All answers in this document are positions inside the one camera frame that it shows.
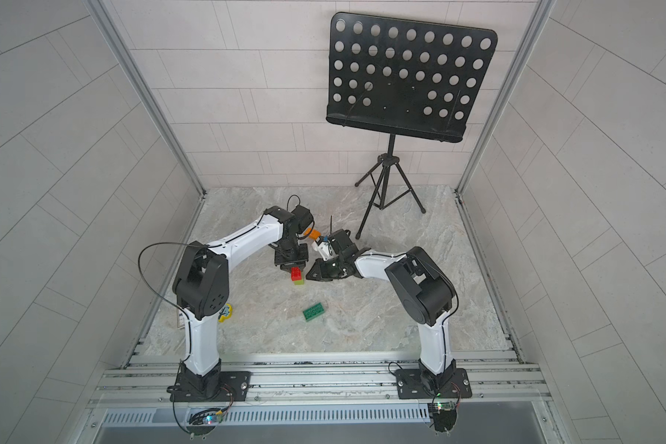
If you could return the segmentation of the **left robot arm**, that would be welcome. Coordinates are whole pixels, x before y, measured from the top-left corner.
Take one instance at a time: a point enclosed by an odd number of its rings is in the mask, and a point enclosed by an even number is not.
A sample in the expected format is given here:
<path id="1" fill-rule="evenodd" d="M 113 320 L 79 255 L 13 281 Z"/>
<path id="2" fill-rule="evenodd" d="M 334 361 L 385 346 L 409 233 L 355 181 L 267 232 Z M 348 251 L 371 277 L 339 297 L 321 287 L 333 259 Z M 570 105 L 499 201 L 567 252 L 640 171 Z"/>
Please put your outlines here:
<path id="1" fill-rule="evenodd" d="M 188 321 L 183 375 L 201 382 L 214 379 L 221 368 L 216 333 L 219 313 L 229 299 L 229 273 L 266 246 L 274 250 L 277 268 L 303 271 L 309 258 L 303 235 L 314 223 L 310 210 L 302 205 L 292 211 L 272 206 L 220 240 L 187 245 L 172 285 L 177 306 Z"/>

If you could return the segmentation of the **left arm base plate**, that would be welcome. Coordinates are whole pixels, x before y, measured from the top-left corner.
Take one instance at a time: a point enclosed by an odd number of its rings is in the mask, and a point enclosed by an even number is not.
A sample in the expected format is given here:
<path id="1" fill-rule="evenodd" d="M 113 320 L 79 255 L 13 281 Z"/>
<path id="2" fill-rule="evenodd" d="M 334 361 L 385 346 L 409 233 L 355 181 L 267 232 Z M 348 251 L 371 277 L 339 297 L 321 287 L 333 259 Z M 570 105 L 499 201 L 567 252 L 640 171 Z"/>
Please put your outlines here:
<path id="1" fill-rule="evenodd" d="M 166 392 L 174 403 L 228 403 L 245 401 L 251 383 L 251 372 L 219 372 L 215 377 L 178 375 Z"/>

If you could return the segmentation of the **red lego brick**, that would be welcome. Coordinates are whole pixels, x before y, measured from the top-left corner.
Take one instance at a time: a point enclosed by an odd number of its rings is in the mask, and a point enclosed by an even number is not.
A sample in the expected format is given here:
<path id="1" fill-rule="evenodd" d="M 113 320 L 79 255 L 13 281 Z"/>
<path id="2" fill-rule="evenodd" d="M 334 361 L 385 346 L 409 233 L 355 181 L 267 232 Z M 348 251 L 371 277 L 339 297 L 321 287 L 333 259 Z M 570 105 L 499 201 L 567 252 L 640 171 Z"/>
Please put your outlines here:
<path id="1" fill-rule="evenodd" d="M 290 278 L 292 281 L 296 279 L 303 279 L 303 274 L 300 268 L 292 268 L 290 270 Z"/>

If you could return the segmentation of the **green lego brick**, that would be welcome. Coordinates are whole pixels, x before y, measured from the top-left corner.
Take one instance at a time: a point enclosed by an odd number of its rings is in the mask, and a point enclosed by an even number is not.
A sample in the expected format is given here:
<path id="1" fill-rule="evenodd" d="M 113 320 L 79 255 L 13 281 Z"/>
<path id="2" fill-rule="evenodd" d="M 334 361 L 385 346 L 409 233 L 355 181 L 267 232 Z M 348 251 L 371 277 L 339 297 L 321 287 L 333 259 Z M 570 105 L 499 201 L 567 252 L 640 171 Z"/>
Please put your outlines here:
<path id="1" fill-rule="evenodd" d="M 316 303 L 303 310 L 303 317 L 306 322 L 310 322 L 323 314 L 325 314 L 325 307 L 323 307 L 322 303 Z"/>

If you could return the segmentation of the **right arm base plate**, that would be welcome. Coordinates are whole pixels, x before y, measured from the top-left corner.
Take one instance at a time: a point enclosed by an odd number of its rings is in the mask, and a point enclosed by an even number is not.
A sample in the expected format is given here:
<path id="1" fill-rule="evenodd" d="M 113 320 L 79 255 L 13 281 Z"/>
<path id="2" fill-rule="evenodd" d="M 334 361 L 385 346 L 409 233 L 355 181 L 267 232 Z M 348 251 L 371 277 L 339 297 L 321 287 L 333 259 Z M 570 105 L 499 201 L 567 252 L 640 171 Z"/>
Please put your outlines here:
<path id="1" fill-rule="evenodd" d="M 473 392 L 464 368 L 450 366 L 440 375 L 433 375 L 425 366 L 397 367 L 392 370 L 401 400 L 470 399 Z"/>

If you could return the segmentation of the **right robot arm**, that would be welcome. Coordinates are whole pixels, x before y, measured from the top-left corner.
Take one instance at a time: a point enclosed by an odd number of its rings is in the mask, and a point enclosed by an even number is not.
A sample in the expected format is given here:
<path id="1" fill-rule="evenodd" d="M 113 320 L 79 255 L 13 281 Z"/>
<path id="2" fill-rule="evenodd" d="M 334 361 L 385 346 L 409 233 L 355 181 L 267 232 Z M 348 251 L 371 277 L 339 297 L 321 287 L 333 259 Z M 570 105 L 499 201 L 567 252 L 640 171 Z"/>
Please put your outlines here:
<path id="1" fill-rule="evenodd" d="M 419 246 L 406 253 L 360 249 L 346 229 L 320 237 L 314 249 L 320 257 L 307 273 L 308 280 L 355 277 L 390 283 L 407 315 L 418 323 L 421 379 L 429 390 L 441 390 L 456 372 L 449 321 L 458 308 L 458 293 L 426 250 Z"/>

